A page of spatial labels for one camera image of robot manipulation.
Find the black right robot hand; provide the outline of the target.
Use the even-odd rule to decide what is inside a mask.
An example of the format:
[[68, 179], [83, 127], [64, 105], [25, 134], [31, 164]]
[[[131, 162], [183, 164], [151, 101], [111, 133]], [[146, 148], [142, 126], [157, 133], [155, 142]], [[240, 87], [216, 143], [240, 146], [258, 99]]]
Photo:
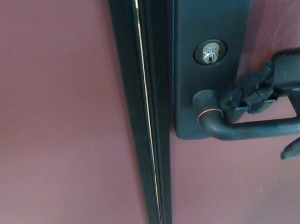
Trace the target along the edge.
[[[289, 99], [293, 118], [239, 122], [244, 113], [262, 113], [281, 97]], [[242, 76], [224, 102], [227, 122], [245, 128], [250, 139], [300, 133], [300, 49], [281, 51], [260, 71]]]

